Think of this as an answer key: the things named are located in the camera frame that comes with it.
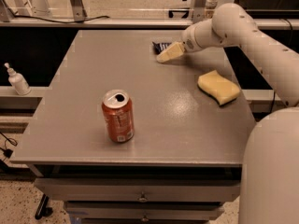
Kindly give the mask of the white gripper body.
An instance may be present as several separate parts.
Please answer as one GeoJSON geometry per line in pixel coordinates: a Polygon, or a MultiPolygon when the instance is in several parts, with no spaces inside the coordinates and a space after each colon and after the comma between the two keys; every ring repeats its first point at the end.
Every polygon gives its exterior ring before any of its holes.
{"type": "Polygon", "coordinates": [[[212,20],[199,21],[182,32],[181,40],[188,52],[201,51],[219,45],[219,37],[212,29],[212,20]]]}

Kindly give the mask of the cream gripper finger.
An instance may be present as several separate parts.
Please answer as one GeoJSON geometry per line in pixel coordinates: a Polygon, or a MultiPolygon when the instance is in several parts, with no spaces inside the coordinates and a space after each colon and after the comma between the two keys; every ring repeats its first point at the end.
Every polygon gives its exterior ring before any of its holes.
{"type": "Polygon", "coordinates": [[[176,59],[183,55],[185,48],[181,42],[170,43],[170,46],[157,55],[156,59],[159,63],[165,63],[167,61],[176,59]]]}

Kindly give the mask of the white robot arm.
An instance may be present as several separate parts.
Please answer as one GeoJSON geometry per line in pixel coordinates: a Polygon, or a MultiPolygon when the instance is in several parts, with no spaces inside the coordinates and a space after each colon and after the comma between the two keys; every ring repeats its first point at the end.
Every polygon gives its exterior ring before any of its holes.
{"type": "Polygon", "coordinates": [[[211,18],[181,34],[157,61],[186,52],[239,47],[283,103],[249,135],[242,163],[238,224],[299,224],[299,57],[263,33],[238,4],[217,7],[211,18]]]}

